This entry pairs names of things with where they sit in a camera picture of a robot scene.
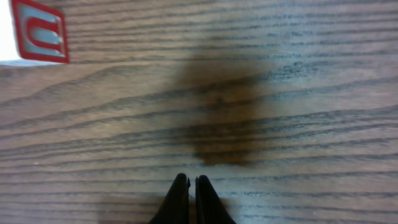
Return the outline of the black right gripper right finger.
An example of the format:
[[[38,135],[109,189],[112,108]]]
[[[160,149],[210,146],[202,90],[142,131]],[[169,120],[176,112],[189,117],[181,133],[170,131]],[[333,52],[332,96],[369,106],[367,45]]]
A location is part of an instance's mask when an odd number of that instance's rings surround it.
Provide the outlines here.
[[[195,179],[195,200],[197,224],[236,224],[205,175]]]

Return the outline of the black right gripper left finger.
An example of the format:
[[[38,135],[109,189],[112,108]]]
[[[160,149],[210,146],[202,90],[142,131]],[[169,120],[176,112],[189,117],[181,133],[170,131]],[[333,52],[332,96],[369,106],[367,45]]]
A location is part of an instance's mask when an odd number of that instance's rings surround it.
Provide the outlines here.
[[[189,178],[179,173],[149,224],[189,224],[189,187]]]

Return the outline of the red Q wooden block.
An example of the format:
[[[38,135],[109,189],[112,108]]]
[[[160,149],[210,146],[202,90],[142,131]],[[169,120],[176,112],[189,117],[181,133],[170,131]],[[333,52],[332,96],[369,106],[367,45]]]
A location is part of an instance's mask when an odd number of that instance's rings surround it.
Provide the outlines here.
[[[63,14],[31,0],[1,0],[1,65],[69,63]]]

